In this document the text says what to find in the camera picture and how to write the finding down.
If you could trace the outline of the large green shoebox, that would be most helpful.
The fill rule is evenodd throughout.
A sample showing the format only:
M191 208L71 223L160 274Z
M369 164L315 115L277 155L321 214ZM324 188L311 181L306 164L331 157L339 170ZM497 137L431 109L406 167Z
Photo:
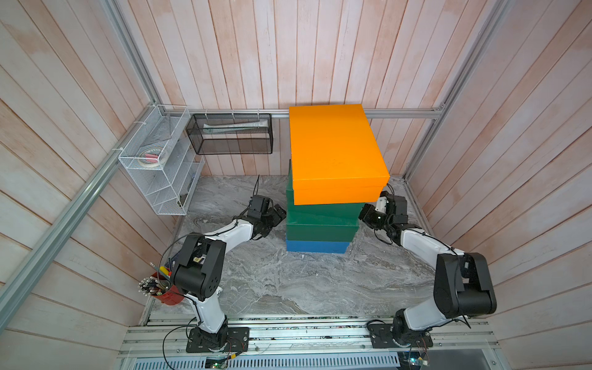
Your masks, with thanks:
M356 225L364 206L363 203L296 205L294 196L292 166L289 162L286 186L289 224Z

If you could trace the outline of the blue shoebox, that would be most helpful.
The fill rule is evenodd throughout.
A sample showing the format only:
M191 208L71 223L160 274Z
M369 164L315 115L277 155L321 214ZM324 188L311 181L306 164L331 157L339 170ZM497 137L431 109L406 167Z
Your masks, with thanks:
M345 254L347 241L287 240L287 251L298 253Z

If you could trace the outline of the small green shoebox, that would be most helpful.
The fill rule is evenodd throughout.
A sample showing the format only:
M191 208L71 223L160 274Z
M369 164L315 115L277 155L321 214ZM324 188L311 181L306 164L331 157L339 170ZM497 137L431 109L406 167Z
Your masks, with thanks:
M359 229L359 222L341 219L290 220L286 237L289 241L350 242Z

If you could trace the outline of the orange shoebox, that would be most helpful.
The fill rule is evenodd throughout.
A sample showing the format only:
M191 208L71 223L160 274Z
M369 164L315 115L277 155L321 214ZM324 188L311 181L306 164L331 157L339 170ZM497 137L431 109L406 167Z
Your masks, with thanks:
M294 204L365 204L390 174L360 104L289 109Z

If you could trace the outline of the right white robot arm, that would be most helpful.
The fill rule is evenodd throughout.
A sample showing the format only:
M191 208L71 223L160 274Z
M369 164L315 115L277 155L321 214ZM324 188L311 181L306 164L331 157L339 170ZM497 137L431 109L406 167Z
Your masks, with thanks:
M405 197L383 191L375 204L363 206L359 220L373 231L383 231L388 245L404 248L435 270L433 297L393 318L393 341L402 347L415 344L431 329L497 309L487 259L447 245L411 224Z

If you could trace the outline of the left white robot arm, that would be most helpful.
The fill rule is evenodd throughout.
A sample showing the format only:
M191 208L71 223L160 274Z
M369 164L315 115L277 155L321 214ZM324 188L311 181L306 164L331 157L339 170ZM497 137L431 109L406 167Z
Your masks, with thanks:
M170 282L190 300L197 318L189 346L199 351L222 350L228 338L228 318L217 297L225 254L238 245L267 237L287 217L287 211L269 197L254 195L231 223L208 234L190 233L172 266Z

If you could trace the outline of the black mesh basket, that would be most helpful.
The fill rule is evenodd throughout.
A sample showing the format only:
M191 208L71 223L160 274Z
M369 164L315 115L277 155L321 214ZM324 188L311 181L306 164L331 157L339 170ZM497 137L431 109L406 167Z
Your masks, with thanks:
M265 134L204 134L203 125L267 121L270 129ZM269 114L255 113L195 113L186 127L193 148L198 155L272 154L274 133Z

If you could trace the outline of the paper in mesh basket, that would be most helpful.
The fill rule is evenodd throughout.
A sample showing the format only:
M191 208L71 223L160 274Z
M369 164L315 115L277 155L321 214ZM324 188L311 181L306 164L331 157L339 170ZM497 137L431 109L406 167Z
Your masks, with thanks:
M267 121L259 120L257 122L231 123L221 125L204 124L202 131L204 134L265 134L270 129Z

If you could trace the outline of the red pen cup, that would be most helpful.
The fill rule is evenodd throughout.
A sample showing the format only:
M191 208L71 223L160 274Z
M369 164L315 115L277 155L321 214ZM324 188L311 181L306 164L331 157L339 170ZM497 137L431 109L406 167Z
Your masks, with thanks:
M139 282L139 292L168 306L180 304L185 296L171 282L171 270L166 266L157 266L152 262L150 266L155 272Z

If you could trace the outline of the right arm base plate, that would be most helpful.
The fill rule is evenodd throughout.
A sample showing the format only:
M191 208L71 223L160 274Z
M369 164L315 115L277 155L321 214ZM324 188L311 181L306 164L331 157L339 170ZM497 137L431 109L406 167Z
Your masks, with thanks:
M382 320L371 320L365 325L373 348L432 348L429 331L413 331L397 318L392 324Z

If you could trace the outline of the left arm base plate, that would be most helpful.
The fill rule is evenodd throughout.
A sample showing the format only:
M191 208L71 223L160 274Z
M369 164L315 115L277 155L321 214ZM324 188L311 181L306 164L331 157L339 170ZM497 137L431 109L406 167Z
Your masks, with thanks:
M237 354L246 352L249 346L250 328L222 327L216 333L208 333L200 328L190 331L186 346L187 353L201 354Z

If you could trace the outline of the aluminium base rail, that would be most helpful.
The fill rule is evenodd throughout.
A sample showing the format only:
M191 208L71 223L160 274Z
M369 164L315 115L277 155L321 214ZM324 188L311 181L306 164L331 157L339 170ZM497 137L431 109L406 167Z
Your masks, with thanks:
M153 314L128 329L116 369L508 369L487 321L453 322L409 347L381 333L388 318L247 315L219 350L193 351L186 314Z

